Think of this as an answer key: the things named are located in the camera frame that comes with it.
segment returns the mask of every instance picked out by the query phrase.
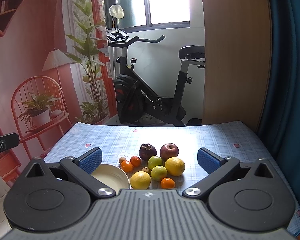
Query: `blue gripper pad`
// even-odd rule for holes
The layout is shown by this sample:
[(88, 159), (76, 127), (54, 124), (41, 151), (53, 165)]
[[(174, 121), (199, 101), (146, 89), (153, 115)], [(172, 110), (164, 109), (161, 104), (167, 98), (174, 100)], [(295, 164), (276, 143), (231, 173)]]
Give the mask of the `blue gripper pad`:
[(206, 148), (200, 148), (197, 155), (198, 164), (208, 174), (213, 173), (226, 163), (226, 160)]
[(93, 171), (98, 168), (101, 162), (102, 151), (99, 147), (94, 147), (90, 151), (74, 160), (74, 163), (88, 174), (93, 173)]

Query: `exercise bike seat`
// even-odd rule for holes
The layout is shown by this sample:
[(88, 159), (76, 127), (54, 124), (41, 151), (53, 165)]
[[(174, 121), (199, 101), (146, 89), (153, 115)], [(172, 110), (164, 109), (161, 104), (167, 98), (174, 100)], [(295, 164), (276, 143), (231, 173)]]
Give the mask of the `exercise bike seat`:
[(205, 46), (186, 46), (179, 50), (180, 59), (196, 59), (206, 57), (206, 48)]

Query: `cream-colored plate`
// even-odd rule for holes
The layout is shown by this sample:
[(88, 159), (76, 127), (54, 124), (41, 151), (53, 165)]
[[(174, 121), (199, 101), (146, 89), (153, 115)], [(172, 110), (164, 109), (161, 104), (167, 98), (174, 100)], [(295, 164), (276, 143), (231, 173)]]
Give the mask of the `cream-colored plate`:
[(116, 193), (118, 193), (121, 188), (130, 187), (127, 174), (113, 165), (100, 164), (99, 167), (91, 173), (91, 176), (114, 189)]

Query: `white plant pot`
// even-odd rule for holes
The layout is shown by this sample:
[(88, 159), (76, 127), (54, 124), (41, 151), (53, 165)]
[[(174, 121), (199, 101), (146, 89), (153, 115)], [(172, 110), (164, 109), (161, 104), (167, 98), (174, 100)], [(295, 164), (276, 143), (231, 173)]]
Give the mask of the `white plant pot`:
[(36, 127), (40, 127), (40, 126), (44, 125), (47, 122), (50, 122), (50, 112), (49, 112), (49, 110), (46, 110), (43, 113), (32, 117), (32, 124), (35, 125)]

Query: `window pane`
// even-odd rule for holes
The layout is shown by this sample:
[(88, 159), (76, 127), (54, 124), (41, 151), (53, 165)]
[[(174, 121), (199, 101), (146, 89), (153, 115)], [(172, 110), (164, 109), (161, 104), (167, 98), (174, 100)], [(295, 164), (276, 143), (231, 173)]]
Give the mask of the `window pane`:
[(189, 0), (149, 0), (151, 23), (190, 21)]
[(119, 29), (146, 25), (144, 0), (117, 0), (116, 2), (124, 10), (123, 19), (118, 19)]

